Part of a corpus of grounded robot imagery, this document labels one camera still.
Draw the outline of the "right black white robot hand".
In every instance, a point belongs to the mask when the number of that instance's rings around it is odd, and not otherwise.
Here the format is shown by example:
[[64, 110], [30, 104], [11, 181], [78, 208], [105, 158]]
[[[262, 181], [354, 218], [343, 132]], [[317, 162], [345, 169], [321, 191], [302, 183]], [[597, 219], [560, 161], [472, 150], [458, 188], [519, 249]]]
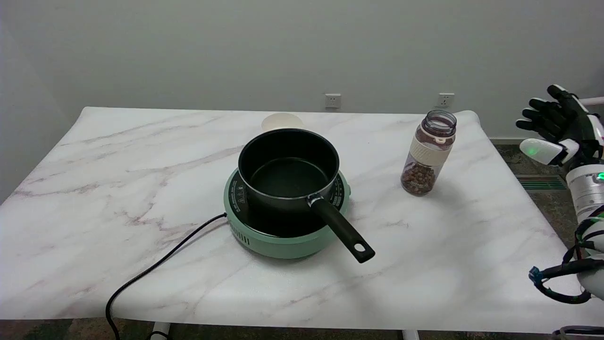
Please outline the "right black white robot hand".
[[603, 116], [591, 113], [575, 95], [559, 85], [546, 91], [552, 101], [533, 98], [516, 127], [533, 131], [520, 151], [534, 161], [567, 171], [587, 164], [603, 164]]

